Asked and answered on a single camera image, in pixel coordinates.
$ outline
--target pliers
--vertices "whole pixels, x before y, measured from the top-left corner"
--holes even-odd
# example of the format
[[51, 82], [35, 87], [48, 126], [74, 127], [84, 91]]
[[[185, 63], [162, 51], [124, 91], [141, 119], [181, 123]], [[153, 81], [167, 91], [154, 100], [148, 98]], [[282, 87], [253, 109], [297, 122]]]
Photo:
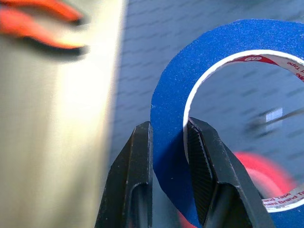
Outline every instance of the pliers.
[[62, 20], [81, 24], [83, 14], [58, 0], [0, 0], [0, 32], [17, 38], [25, 38], [48, 49], [81, 53], [83, 46], [64, 43], [34, 22], [30, 15], [13, 7], [32, 6], [42, 8]]

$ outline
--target blue painter's tape roll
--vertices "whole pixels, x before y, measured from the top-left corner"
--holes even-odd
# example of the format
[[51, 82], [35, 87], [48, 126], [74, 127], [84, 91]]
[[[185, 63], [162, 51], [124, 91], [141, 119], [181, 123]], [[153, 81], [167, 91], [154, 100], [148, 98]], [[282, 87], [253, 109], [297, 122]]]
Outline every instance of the blue painter's tape roll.
[[153, 168], [162, 190], [190, 223], [200, 227], [183, 127], [200, 84], [224, 65], [248, 61], [278, 65], [304, 81], [303, 58], [303, 24], [249, 19], [204, 33], [163, 71], [151, 105]]

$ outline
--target orange pliers handle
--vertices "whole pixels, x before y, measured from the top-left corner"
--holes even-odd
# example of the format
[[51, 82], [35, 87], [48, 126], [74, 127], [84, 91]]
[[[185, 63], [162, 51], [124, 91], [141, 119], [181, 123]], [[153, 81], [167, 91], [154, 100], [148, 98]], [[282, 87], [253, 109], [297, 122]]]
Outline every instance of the orange pliers handle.
[[0, 32], [26, 38], [52, 50], [66, 50], [80, 54], [83, 46], [63, 43], [34, 22], [31, 16], [9, 6], [37, 6], [51, 11], [65, 21], [79, 22], [83, 16], [72, 7], [57, 0], [0, 0]]
[[58, 0], [0, 0], [0, 3], [12, 7], [38, 7], [53, 13], [67, 22], [80, 23], [83, 18], [82, 13]]

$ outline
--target cardboard tape core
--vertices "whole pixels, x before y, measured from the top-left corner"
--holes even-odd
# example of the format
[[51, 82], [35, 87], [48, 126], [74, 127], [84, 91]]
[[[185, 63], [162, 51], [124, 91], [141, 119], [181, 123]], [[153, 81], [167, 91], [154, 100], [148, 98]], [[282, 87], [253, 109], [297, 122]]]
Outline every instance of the cardboard tape core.
[[[289, 70], [296, 75], [300, 80], [304, 82], [304, 61], [296, 56], [273, 50], [249, 50], [239, 52], [228, 56], [221, 61], [211, 66], [196, 82], [193, 89], [191, 90], [187, 99], [184, 117], [183, 117], [183, 139], [184, 139], [184, 150], [186, 159], [188, 161], [188, 148], [187, 148], [187, 123], [189, 118], [189, 111], [192, 100], [199, 88], [199, 86], [209, 78], [214, 72], [219, 69], [235, 63], [244, 62], [262, 62], [272, 65], [277, 65], [281, 68]], [[278, 197], [270, 199], [263, 199], [262, 202], [269, 213], [280, 212], [284, 210], [293, 209], [304, 204], [304, 184], [295, 188], [294, 190]]]

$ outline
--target gray floor mat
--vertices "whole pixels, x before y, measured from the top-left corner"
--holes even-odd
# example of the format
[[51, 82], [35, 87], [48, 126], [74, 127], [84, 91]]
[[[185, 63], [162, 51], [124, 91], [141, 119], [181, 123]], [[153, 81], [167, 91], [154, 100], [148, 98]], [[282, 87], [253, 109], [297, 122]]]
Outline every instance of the gray floor mat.
[[[130, 0], [124, 27], [110, 163], [133, 128], [149, 120], [152, 93], [168, 62], [203, 32], [237, 19], [303, 21], [301, 0]], [[233, 151], [255, 151], [304, 181], [300, 116], [283, 121], [280, 131], [255, 138], [244, 127], [256, 114], [282, 108], [286, 114], [304, 106], [303, 83], [290, 73], [259, 63], [228, 66], [198, 90], [190, 116], [209, 122]], [[176, 227], [175, 212], [156, 184], [155, 210], [167, 216], [155, 227]]]

